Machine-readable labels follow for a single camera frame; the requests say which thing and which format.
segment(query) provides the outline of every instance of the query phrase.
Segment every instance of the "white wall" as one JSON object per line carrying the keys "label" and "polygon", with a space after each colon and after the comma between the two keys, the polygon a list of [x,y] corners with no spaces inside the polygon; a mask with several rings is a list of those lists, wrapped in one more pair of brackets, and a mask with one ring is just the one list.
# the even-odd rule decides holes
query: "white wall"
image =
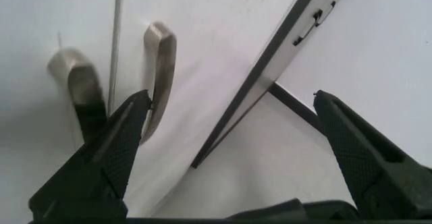
{"label": "white wall", "polygon": [[150,215],[179,182],[294,0],[123,0],[115,106],[142,88],[143,35],[177,36],[173,87],[153,137],[135,158],[125,201]]}
{"label": "white wall", "polygon": [[313,109],[322,89],[432,167],[432,0],[340,0],[277,83]]}
{"label": "white wall", "polygon": [[31,221],[28,199],[82,143],[47,72],[58,34],[94,62],[106,92],[113,14],[114,0],[0,0],[0,222]]}

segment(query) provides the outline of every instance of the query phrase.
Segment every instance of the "white surface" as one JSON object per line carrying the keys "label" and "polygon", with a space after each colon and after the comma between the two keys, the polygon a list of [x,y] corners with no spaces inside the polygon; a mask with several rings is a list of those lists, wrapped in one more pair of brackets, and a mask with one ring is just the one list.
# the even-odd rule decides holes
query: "white surface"
{"label": "white surface", "polygon": [[293,0],[123,0],[115,106],[142,88],[150,21],[177,36],[171,96],[158,130],[138,149],[125,201],[150,215],[186,172]]}
{"label": "white surface", "polygon": [[277,81],[313,108],[326,90],[432,167],[432,0],[340,0]]}
{"label": "white surface", "polygon": [[29,222],[29,197],[81,144],[73,109],[47,72],[58,34],[108,89],[113,12],[114,0],[0,0],[0,222]]}
{"label": "white surface", "polygon": [[224,218],[293,198],[353,203],[327,139],[266,94],[154,216]]}

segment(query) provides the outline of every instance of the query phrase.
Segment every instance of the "textured gripper pad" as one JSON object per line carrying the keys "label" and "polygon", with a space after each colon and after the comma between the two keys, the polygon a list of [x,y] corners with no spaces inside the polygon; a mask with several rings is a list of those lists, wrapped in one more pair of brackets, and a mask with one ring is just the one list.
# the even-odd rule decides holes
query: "textured gripper pad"
{"label": "textured gripper pad", "polygon": [[337,163],[351,193],[358,204],[362,194],[375,181],[381,169],[377,159],[359,140],[359,131],[344,121],[341,108],[351,110],[337,97],[323,91],[316,93],[314,108],[323,125]]}
{"label": "textured gripper pad", "polygon": [[112,116],[116,117],[117,123],[122,120],[124,123],[114,139],[108,157],[104,160],[103,171],[118,198],[123,198],[126,192],[135,154],[140,144],[142,127],[150,106],[151,100],[144,90],[133,94],[119,107],[117,111],[122,112],[122,115],[114,113]]}

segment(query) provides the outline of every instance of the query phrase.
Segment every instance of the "white panel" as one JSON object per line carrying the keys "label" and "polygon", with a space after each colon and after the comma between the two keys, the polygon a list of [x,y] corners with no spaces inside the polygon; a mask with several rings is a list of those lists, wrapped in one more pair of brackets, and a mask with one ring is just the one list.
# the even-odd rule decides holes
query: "white panel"
{"label": "white panel", "polygon": [[277,81],[313,108],[326,90],[432,167],[432,0],[341,0]]}
{"label": "white panel", "polygon": [[326,137],[267,93],[154,216],[225,218],[293,198],[353,204]]}
{"label": "white panel", "polygon": [[113,14],[114,0],[0,0],[2,223],[29,222],[28,199],[82,143],[47,72],[58,37],[94,62],[106,97]]}
{"label": "white panel", "polygon": [[115,106],[142,88],[143,35],[164,22],[177,35],[171,97],[138,149],[126,192],[143,216],[186,172],[294,0],[123,0]]}

